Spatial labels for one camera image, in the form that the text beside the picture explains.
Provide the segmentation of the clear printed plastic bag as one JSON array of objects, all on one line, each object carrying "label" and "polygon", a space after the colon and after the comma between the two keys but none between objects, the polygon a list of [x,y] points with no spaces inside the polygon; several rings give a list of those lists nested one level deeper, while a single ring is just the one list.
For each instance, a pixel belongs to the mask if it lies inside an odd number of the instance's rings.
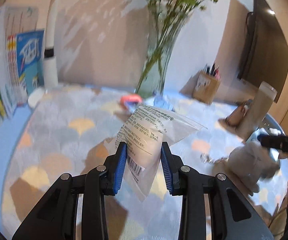
[{"label": "clear printed plastic bag", "polygon": [[176,144],[203,126],[178,113],[140,105],[121,127],[115,145],[127,144],[124,179],[142,202],[150,193],[162,143]]}]

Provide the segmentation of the grey plush toy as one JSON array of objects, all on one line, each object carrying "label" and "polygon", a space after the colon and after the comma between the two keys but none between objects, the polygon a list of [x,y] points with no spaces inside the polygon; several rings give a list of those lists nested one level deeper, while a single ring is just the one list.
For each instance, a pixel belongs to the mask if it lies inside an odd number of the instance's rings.
[{"label": "grey plush toy", "polygon": [[258,140],[259,135],[284,135],[284,132],[277,128],[255,131],[244,146],[235,148],[229,154],[227,168],[238,177],[251,196],[259,193],[259,181],[268,183],[274,176],[279,177],[275,182],[276,188],[285,194],[286,182],[282,177],[282,168],[288,161],[287,156],[280,150],[263,147]]}]

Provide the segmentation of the pink soft pouch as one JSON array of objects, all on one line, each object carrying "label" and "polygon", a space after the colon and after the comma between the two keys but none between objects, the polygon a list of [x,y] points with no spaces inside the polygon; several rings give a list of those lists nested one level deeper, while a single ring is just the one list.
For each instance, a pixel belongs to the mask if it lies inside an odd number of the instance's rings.
[{"label": "pink soft pouch", "polygon": [[120,104],[125,108],[132,108],[142,103],[142,98],[137,94],[128,94],[120,98]]}]

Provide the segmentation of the beige cylinder container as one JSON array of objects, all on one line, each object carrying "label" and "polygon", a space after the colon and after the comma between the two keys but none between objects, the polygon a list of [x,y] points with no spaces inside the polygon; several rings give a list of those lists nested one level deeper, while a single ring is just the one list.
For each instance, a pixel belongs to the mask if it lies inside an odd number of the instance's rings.
[{"label": "beige cylinder container", "polygon": [[264,81],[260,84],[249,109],[237,127],[238,135],[245,141],[258,129],[276,95],[277,91],[271,85]]}]

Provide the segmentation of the brown leather pouch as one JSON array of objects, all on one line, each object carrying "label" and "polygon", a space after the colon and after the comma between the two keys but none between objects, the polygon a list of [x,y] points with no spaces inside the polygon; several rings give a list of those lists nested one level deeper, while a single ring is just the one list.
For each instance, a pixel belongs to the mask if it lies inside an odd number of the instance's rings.
[{"label": "brown leather pouch", "polygon": [[218,123],[227,130],[235,130],[245,117],[251,103],[252,100],[239,102],[237,108],[226,118],[219,119]]}]

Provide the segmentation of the scallop pattern tablecloth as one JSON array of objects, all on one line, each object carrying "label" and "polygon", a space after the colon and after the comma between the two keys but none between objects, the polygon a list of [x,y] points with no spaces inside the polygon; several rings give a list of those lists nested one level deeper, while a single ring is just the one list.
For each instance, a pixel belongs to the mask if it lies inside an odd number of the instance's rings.
[{"label": "scallop pattern tablecloth", "polygon": [[[107,144],[128,119],[120,105],[123,91],[65,87],[47,94],[40,105],[16,110],[0,126],[0,231],[11,239],[44,192],[65,172],[87,173],[104,163]],[[169,94],[177,113],[200,123],[202,129],[171,146],[186,165],[203,174],[225,172],[214,160],[227,157],[243,141],[224,129],[222,119],[233,105],[211,105]],[[158,170],[149,196],[140,201],[123,183],[105,209],[110,239],[177,239],[181,198],[171,196]]]}]

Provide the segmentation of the wooden pen holder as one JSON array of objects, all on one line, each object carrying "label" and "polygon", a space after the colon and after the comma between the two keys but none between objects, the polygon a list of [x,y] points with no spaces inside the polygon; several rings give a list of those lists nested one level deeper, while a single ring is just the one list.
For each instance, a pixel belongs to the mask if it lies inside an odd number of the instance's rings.
[{"label": "wooden pen holder", "polygon": [[192,97],[210,105],[220,86],[220,79],[219,68],[215,63],[212,66],[205,66],[205,68],[197,74],[197,82]]}]

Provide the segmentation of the blue cover book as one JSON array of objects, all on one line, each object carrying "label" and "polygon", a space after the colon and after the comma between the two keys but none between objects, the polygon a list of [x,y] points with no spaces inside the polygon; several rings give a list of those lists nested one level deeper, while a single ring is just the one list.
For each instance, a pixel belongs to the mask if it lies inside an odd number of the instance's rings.
[{"label": "blue cover book", "polygon": [[36,88],[44,84],[43,38],[44,29],[19,33],[15,36],[19,77],[17,89],[24,101]]}]

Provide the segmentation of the glass flower vase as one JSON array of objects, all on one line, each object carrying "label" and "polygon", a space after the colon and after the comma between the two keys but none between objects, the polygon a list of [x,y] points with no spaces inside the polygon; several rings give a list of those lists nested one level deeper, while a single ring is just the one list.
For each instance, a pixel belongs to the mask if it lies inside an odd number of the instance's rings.
[{"label": "glass flower vase", "polygon": [[149,12],[148,48],[136,94],[142,98],[162,95],[175,41],[195,9],[218,0],[146,0]]}]

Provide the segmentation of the black wall television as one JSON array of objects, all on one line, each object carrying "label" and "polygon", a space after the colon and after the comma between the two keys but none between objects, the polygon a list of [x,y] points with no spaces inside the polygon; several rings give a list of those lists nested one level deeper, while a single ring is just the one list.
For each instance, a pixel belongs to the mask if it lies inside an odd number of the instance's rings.
[{"label": "black wall television", "polygon": [[237,78],[257,88],[268,83],[277,91],[274,102],[278,102],[288,74],[288,44],[266,0],[253,0],[245,29]]}]

